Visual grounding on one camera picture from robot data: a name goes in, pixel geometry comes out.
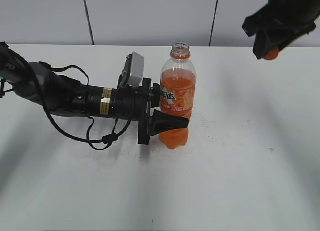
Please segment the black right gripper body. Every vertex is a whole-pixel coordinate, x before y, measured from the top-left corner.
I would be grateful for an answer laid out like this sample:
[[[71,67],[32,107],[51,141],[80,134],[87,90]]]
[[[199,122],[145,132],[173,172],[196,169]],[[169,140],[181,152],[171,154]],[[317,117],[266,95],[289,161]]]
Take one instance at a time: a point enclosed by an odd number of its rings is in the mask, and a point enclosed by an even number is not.
[[[320,16],[320,0],[268,0],[245,18],[242,28],[248,37],[260,36],[271,47],[285,48],[313,32]]]

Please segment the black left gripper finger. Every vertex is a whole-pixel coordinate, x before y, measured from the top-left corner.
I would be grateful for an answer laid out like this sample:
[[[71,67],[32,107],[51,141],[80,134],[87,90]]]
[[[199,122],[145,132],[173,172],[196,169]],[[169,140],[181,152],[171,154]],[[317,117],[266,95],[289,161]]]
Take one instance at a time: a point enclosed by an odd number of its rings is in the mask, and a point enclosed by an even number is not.
[[[185,129],[189,126],[190,120],[185,117],[173,116],[155,110],[151,117],[150,135],[156,136],[161,133]]]

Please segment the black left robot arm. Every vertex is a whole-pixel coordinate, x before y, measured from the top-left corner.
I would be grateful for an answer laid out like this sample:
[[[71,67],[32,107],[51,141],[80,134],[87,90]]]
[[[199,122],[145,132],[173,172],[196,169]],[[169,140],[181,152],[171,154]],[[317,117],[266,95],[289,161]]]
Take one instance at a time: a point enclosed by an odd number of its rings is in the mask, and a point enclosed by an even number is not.
[[[122,132],[112,132],[100,139],[68,134],[54,120],[60,117],[96,117],[138,122],[138,143],[147,145],[150,137],[162,132],[162,116],[157,110],[160,86],[144,77],[144,58],[136,52],[126,57],[116,88],[92,86],[64,75],[65,67],[54,68],[45,62],[27,62],[2,42],[0,44],[0,84],[11,85],[19,97],[42,106],[58,132],[94,147],[116,142]]]

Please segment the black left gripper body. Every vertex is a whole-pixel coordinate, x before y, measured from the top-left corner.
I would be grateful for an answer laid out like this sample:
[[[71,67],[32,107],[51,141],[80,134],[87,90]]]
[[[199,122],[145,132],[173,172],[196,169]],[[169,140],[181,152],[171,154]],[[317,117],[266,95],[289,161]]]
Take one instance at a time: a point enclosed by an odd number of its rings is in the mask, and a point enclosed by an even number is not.
[[[138,122],[139,145],[148,145],[151,139],[151,109],[158,107],[156,95],[160,93],[160,86],[152,83],[150,78],[143,78],[138,87],[117,87],[111,92],[111,117],[116,120],[126,120],[124,128],[117,133],[122,136],[131,122]]]

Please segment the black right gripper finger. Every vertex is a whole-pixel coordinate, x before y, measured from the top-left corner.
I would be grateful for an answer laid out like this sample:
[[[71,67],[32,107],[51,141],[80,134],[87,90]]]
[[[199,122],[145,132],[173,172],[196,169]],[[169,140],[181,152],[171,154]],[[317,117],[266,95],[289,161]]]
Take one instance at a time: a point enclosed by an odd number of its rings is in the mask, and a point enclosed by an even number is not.
[[[258,60],[264,59],[270,50],[275,47],[279,48],[279,43],[280,36],[275,32],[259,30],[255,36],[253,53]]]

